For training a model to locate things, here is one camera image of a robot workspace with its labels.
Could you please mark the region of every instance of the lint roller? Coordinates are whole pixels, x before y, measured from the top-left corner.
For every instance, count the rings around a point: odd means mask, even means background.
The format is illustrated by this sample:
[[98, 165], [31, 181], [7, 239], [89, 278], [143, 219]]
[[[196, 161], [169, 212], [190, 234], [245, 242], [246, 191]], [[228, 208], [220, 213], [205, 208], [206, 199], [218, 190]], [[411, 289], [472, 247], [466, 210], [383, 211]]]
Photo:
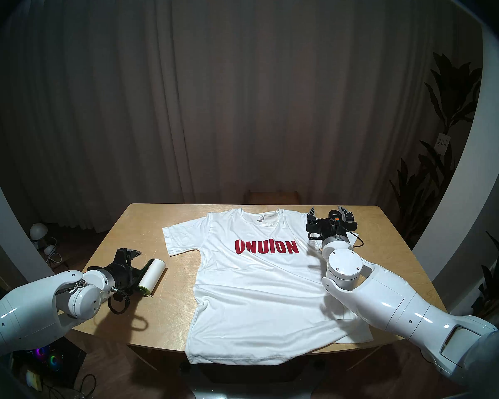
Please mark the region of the lint roller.
[[167, 265], [162, 260], [154, 259], [152, 261], [152, 264], [139, 283], [139, 292], [141, 292], [143, 296], [152, 295], [155, 285], [157, 285], [159, 278], [166, 268]]

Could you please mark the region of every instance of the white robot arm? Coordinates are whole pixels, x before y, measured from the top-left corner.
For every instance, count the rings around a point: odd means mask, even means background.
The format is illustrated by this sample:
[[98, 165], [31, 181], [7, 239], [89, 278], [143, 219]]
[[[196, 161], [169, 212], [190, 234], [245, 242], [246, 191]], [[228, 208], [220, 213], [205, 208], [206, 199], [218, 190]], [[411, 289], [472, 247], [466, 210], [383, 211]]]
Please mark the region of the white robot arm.
[[69, 270], [13, 289], [0, 300], [0, 356], [64, 336], [98, 312], [112, 286], [105, 271]]
[[[457, 383], [464, 384], [466, 353], [483, 335], [496, 331], [474, 316], [453, 316], [426, 302], [403, 278], [357, 255], [346, 233], [356, 229], [345, 209], [328, 219], [309, 221], [307, 230], [320, 233], [327, 273], [322, 284], [330, 295], [370, 325], [399, 335], [420, 347], [425, 359]], [[360, 275], [366, 279], [356, 287]]]

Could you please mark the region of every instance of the beige curtain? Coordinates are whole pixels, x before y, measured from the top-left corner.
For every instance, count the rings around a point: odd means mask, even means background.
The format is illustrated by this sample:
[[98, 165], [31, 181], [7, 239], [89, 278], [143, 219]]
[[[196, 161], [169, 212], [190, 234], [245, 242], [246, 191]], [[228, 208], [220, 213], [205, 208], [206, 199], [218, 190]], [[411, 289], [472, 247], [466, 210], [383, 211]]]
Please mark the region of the beige curtain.
[[42, 221], [98, 231], [248, 189], [392, 214], [399, 158], [439, 130], [432, 51], [478, 67], [479, 26], [445, 0], [24, 0], [0, 154]]

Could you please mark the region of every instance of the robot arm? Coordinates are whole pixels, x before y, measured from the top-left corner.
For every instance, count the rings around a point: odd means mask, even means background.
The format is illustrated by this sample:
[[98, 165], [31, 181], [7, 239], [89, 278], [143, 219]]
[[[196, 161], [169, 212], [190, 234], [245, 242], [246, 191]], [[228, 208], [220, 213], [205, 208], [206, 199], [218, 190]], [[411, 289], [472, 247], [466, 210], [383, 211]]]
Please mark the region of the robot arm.
[[[466, 353], [496, 327], [474, 316], [441, 311], [400, 276], [362, 259], [347, 241], [345, 232], [351, 228], [343, 223], [345, 210], [341, 209], [340, 214], [332, 212], [328, 219], [320, 219], [337, 225], [336, 234], [324, 235], [322, 242], [327, 262], [326, 277], [322, 278], [325, 290], [370, 325], [410, 340], [442, 374], [464, 384]], [[357, 287], [361, 274], [366, 279]]]
[[[114, 261], [105, 268], [93, 267], [85, 273], [69, 270], [10, 291], [0, 300], [0, 356], [48, 345], [94, 317], [106, 300], [112, 312], [123, 313], [129, 306], [129, 295], [153, 262], [142, 269], [132, 267], [131, 260], [140, 254], [118, 249]], [[125, 299], [126, 307], [114, 310], [111, 296]]]
[[94, 317], [103, 298], [88, 279], [89, 272], [69, 270], [5, 295], [0, 300], [0, 356], [46, 346]]

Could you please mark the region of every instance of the t-shirt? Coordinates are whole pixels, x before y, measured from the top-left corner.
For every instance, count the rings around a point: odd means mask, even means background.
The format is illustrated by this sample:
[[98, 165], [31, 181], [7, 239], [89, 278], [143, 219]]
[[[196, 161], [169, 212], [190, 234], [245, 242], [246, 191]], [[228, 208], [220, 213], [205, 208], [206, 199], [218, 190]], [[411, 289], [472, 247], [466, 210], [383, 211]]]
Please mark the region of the t-shirt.
[[283, 209], [233, 209], [163, 228], [170, 256], [202, 257], [190, 363], [278, 365], [333, 342], [372, 340], [368, 325], [324, 290], [321, 241], [307, 238], [306, 221]]

